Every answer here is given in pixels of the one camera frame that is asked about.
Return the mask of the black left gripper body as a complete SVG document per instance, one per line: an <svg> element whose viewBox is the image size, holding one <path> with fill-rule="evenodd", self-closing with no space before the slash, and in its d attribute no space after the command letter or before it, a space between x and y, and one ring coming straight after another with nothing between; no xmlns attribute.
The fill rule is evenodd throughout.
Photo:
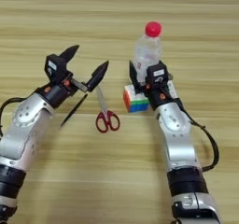
<svg viewBox="0 0 239 224"><path fill-rule="evenodd" d="M73 96L78 90L86 92L85 83L78 82L72 77L60 82L49 81L46 85L35 90L53 108L58 108L68 97Z"/></svg>

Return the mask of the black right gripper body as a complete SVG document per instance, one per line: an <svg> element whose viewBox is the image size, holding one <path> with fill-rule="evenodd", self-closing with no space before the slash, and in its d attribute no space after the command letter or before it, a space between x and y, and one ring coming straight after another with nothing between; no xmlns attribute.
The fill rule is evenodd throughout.
<svg viewBox="0 0 239 224"><path fill-rule="evenodd" d="M147 84L144 88L144 94L148 98L153 110L168 103L177 103L178 105L181 105L181 100L177 96L172 80L169 80L167 83L159 83L155 87Z"/></svg>

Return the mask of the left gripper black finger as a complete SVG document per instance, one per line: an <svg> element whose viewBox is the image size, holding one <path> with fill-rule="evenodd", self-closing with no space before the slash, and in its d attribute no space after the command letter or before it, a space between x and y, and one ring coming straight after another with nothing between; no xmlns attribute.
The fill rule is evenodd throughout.
<svg viewBox="0 0 239 224"><path fill-rule="evenodd" d="M60 60L63 61L64 63L68 63L75 56L78 49L79 49L79 45L74 45L67 48L60 54Z"/></svg>
<svg viewBox="0 0 239 224"><path fill-rule="evenodd" d="M109 61L106 61L99 65L95 71L91 74L91 79L87 82L88 91L93 91L105 76L105 72L109 65Z"/></svg>

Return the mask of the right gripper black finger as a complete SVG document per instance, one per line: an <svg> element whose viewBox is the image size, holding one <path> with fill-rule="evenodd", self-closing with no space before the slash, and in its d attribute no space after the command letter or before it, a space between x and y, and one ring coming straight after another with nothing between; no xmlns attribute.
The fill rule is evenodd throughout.
<svg viewBox="0 0 239 224"><path fill-rule="evenodd" d="M145 91L145 88L141 86L140 83L138 82L137 73L134 68L134 64L132 62L129 62L129 69L130 69L130 79L134 86L135 93L136 94L143 93Z"/></svg>

